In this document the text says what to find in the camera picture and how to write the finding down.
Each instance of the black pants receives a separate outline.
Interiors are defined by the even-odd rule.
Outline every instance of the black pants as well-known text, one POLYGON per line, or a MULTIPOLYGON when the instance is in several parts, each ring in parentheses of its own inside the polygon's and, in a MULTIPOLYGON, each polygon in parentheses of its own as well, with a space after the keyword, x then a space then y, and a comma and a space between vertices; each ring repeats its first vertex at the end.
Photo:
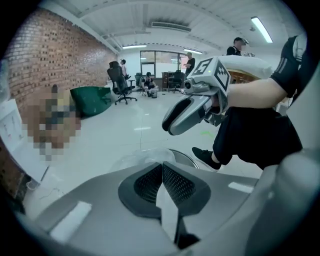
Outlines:
POLYGON ((264 169, 302 149, 289 118, 272 108, 231 107, 225 116, 213 144, 214 155, 223 165, 238 155, 264 169))

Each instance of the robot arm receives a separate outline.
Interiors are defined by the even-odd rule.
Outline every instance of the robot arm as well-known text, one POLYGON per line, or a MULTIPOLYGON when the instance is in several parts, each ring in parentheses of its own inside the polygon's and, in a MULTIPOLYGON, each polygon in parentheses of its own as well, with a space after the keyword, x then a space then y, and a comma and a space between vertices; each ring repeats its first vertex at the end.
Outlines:
POLYGON ((230 74, 218 57, 202 60, 184 82, 186 96, 166 113, 162 128, 171 135, 180 135, 205 120, 218 126, 227 108, 230 74), (212 107, 213 96, 219 101, 212 107))

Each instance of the green chair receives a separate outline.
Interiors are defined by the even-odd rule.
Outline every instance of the green chair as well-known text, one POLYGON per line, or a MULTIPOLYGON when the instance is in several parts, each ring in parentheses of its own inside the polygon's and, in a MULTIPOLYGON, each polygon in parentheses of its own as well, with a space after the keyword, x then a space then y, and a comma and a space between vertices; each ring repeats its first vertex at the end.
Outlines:
POLYGON ((92 117, 111 106, 111 90, 99 86, 83 86, 70 90, 75 106, 82 117, 92 117))

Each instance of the air vent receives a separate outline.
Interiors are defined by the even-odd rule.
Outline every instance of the air vent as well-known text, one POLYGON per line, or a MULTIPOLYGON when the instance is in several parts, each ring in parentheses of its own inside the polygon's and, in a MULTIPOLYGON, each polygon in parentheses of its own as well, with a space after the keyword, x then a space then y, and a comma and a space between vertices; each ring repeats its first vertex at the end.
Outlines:
POLYGON ((167 22, 158 22, 153 21, 151 23, 152 28, 161 28, 161 29, 171 29, 171 30, 179 30, 183 32, 191 32, 191 28, 188 28, 187 26, 173 24, 173 23, 167 23, 167 22))

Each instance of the whiteboard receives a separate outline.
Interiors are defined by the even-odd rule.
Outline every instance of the whiteboard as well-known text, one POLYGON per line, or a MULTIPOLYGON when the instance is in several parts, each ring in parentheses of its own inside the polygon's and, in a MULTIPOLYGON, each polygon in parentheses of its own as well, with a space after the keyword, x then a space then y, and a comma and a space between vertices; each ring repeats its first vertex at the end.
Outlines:
POLYGON ((41 182, 47 167, 40 159, 39 149, 28 142, 22 130, 22 120, 15 99, 0 104, 0 137, 12 160, 31 178, 41 182))

